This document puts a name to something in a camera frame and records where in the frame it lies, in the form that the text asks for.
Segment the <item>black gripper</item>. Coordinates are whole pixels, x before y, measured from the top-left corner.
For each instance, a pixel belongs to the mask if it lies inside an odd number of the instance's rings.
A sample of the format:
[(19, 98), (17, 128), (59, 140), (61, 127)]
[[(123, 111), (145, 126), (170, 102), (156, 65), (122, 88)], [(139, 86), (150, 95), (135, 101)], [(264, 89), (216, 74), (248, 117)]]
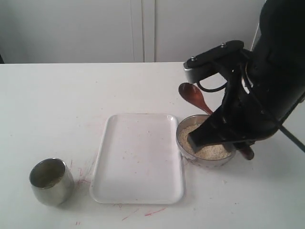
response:
[(236, 145), (252, 144), (278, 131), (274, 91), (279, 70), (267, 59), (255, 59), (249, 52), (234, 52), (221, 58), (222, 76), (227, 80), (221, 110), (217, 109), (188, 134), (197, 153), (206, 146), (223, 145), (229, 152)]

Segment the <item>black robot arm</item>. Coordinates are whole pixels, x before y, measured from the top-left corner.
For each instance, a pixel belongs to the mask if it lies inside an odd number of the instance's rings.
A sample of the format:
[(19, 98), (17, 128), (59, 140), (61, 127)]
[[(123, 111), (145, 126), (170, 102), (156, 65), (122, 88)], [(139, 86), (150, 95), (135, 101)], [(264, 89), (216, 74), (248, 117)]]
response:
[(190, 83), (200, 84), (216, 73), (226, 80), (221, 105), (188, 135), (194, 151), (226, 143), (245, 151), (277, 131), (304, 150), (283, 126), (305, 99), (304, 27), (304, 1), (268, 0), (252, 51), (242, 41), (229, 41), (184, 63)]

